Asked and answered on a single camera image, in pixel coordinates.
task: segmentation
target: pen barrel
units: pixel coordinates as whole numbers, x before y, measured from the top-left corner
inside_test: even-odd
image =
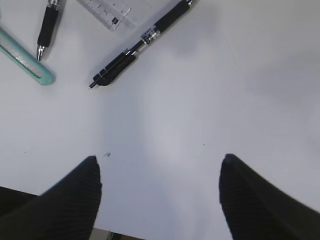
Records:
[[[189,9],[189,3],[186,0],[182,0],[155,24],[156,28],[163,33]]]
[[[55,29],[59,12],[51,7],[45,9],[41,31],[37,44],[48,48]]]
[[[137,57],[135,55],[126,55],[119,61],[117,64],[106,72],[105,74],[100,75],[100,79],[97,82],[99,86],[108,86],[110,85],[127,67],[129,67]]]

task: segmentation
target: pen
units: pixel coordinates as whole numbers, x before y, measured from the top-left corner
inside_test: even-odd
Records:
[[[36,59],[41,61],[50,46],[52,34],[57,22],[61,0],[48,0],[45,9],[41,31],[38,37]]]
[[[117,56],[111,63],[93,77],[93,83],[89,86],[93,89],[96,85],[108,86],[117,76],[129,67],[139,56],[139,54],[154,40],[156,40],[165,30],[167,30],[176,20],[184,15],[191,7],[194,0],[180,1],[170,12],[162,17],[142,36],[141,40],[131,49],[127,49]]]

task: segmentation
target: white table surface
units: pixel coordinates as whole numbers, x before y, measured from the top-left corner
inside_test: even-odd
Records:
[[[178,0],[145,2],[151,23]],[[35,52],[45,7],[0,0],[0,25]],[[97,228],[230,240],[218,180],[234,153],[320,211],[319,9],[318,0],[199,0],[115,84],[88,90],[145,29],[111,33],[68,0],[44,61],[53,85],[0,54],[0,186],[41,194],[96,155]]]

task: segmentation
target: ruler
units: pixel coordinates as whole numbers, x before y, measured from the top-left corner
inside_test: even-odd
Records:
[[[122,0],[77,1],[112,32],[117,29],[131,10]]]

